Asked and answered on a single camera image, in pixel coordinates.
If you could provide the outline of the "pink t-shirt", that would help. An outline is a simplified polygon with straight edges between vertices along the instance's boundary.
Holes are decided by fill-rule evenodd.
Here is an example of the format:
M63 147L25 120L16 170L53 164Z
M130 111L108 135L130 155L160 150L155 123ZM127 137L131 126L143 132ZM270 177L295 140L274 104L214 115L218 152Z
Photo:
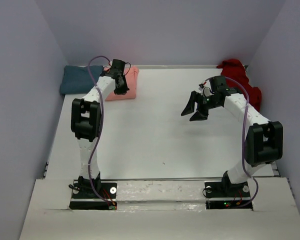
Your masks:
M106 102L120 101L120 100L131 100L137 97L137 80L139 75L139 69L136 66L132 66L130 69L124 70L125 79L129 90L124 95L116 95L111 92L105 99Z

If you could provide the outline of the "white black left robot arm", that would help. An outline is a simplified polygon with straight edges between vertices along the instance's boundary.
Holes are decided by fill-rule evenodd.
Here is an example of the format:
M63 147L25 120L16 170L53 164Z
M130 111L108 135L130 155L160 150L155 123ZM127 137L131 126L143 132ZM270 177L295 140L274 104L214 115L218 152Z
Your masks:
M87 65L93 87L82 98L75 98L71 105L70 128L80 152L79 177L77 184L71 187L104 202L108 202L108 199L100 195L103 187L97 157L97 146L104 126L104 101L111 93L125 95L128 92L125 74L127 64L123 60L113 59L109 62L109 68L101 71L99 79L93 76L90 65Z

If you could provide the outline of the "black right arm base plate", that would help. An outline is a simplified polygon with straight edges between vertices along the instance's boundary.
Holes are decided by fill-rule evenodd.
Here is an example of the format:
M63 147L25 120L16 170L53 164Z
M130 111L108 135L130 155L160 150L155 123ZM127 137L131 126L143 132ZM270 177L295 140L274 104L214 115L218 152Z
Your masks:
M204 183L202 195L207 210L253 209L252 203L248 204L251 194L247 182L225 190L220 181L208 181Z

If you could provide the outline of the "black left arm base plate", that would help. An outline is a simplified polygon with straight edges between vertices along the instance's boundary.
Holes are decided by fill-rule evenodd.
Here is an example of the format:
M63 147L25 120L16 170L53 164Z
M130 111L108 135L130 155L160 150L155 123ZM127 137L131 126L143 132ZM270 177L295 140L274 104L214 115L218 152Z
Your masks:
M87 187L80 187L75 181L69 184L68 187L72 190L69 208L71 210L98 210L108 211L117 209L117 182L102 181L99 196L92 190L90 183Z

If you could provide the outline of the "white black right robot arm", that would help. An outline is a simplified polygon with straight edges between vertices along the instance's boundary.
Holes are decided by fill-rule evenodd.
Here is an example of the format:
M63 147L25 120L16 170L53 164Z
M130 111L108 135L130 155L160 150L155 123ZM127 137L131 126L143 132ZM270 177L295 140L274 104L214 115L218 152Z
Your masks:
M204 191L207 198L213 194L231 198L243 191L259 169L282 158L284 127L259 113L243 84L222 75L204 80L198 91L192 91L181 115L191 115L191 122L205 121L216 108L226 109L242 125L241 159L224 172L220 182Z

